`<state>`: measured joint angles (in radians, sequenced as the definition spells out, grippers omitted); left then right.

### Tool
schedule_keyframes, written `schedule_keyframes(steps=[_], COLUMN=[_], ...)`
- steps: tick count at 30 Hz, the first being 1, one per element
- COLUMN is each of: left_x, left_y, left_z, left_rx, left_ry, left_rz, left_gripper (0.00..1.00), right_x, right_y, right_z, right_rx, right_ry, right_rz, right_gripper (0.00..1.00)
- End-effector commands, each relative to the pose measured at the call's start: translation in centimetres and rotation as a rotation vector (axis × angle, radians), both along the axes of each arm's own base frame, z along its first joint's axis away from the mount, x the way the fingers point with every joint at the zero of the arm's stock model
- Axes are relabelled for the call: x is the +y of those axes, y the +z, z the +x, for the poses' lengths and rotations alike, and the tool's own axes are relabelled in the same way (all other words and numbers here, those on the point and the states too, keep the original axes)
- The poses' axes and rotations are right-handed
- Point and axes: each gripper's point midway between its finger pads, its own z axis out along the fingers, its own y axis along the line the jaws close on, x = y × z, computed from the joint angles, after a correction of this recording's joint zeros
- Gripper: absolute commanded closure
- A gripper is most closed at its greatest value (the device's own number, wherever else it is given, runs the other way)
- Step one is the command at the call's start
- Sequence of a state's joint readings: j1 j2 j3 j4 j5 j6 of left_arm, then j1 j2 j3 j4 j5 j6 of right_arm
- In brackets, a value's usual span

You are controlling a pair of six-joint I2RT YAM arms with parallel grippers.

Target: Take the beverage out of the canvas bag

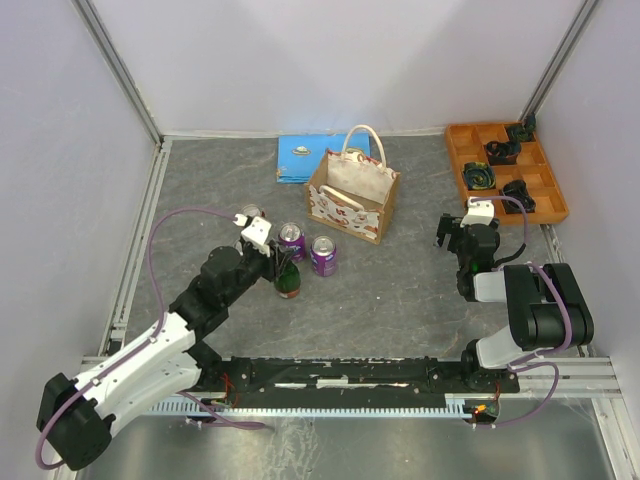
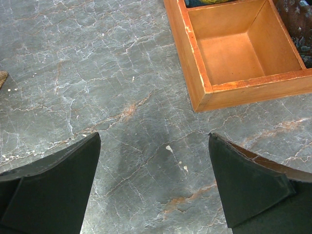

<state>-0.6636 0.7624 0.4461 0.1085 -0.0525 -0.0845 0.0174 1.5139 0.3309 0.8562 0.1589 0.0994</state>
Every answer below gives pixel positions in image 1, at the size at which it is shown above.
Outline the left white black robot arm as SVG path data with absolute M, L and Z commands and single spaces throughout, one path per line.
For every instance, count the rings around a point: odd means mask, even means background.
M 200 272 L 159 319 L 133 342 L 73 378 L 45 384 L 35 458 L 43 470 L 81 470 L 93 463 L 133 419 L 168 395 L 215 387 L 219 355 L 204 339 L 229 317 L 230 306 L 259 280 L 294 270 L 289 248 L 271 240 L 212 250 Z

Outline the purple soda can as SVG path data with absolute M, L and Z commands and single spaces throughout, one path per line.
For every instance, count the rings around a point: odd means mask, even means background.
M 313 271 L 317 275 L 328 277 L 335 273 L 337 247 L 333 239 L 328 236 L 316 237 L 311 244 L 310 255 Z
M 278 233 L 281 245 L 291 250 L 291 260 L 299 263 L 306 258 L 306 241 L 303 229 L 294 222 L 282 225 Z

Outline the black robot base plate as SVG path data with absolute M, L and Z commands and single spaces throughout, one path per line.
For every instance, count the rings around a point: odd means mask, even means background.
M 240 408 L 441 408 L 447 394 L 517 393 L 517 375 L 430 357 L 319 359 L 233 357 L 202 372 L 193 390 L 228 393 Z

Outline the red soda can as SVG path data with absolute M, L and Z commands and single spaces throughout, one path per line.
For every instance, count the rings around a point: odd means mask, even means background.
M 241 213 L 246 217 L 258 217 L 258 218 L 266 217 L 265 211 L 256 204 L 249 204 L 244 206 L 241 209 Z

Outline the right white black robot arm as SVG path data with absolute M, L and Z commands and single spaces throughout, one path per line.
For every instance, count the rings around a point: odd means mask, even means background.
M 502 303 L 507 325 L 469 342 L 457 362 L 443 362 L 430 380 L 453 391 L 516 393 L 518 375 L 536 356 L 590 343 L 594 322 L 571 267 L 510 264 L 524 253 L 497 259 L 499 221 L 441 215 L 436 245 L 457 258 L 456 286 L 468 302 Z

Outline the patterned canvas tote bag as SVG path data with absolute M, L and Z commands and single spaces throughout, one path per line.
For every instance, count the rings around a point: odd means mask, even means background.
M 377 159 L 353 150 L 351 137 L 364 131 L 378 148 Z M 401 173 L 388 165 L 375 130 L 365 124 L 347 133 L 339 151 L 326 150 L 305 183 L 310 219 L 373 244 L 380 244 L 391 223 Z

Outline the purple soda can front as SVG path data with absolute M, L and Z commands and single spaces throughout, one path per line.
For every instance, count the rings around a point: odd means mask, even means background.
M 282 225 L 278 233 L 281 245 L 291 250 L 291 260 L 299 263 L 306 258 L 306 241 L 303 229 L 294 222 Z

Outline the dark green glass bottle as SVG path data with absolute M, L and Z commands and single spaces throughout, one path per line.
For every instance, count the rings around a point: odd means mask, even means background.
M 301 277 L 295 263 L 288 262 L 282 269 L 280 276 L 274 282 L 277 294 L 285 299 L 297 296 L 301 288 Z

